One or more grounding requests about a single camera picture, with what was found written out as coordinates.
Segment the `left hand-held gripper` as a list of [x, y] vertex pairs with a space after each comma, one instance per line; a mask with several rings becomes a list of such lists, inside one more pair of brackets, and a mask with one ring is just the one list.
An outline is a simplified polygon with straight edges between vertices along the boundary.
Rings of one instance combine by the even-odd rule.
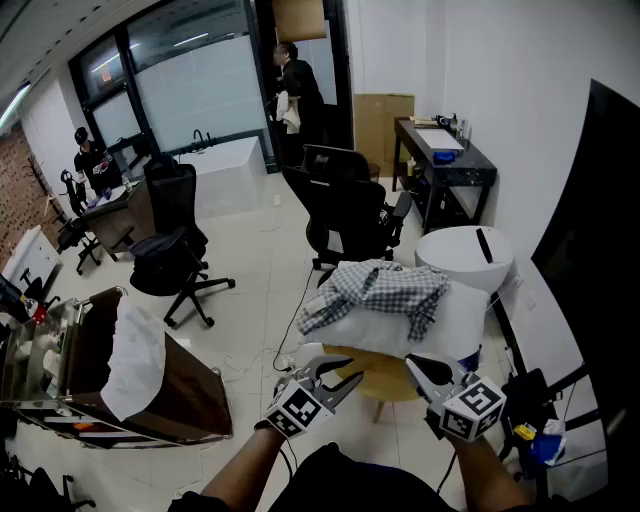
[[333, 387], [326, 387], [322, 376], [352, 361], [339, 354], [320, 355], [290, 372], [278, 381], [264, 419], [286, 439], [319, 426], [335, 414], [335, 408], [363, 380], [364, 372], [356, 372]]

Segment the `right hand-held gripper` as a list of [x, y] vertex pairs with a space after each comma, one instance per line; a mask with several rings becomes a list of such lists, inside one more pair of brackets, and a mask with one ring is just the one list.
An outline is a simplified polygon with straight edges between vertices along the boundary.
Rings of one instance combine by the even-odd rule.
[[474, 441], [500, 420], [506, 395], [490, 378], [435, 353], [409, 354], [405, 364], [428, 402], [425, 421], [439, 439]]

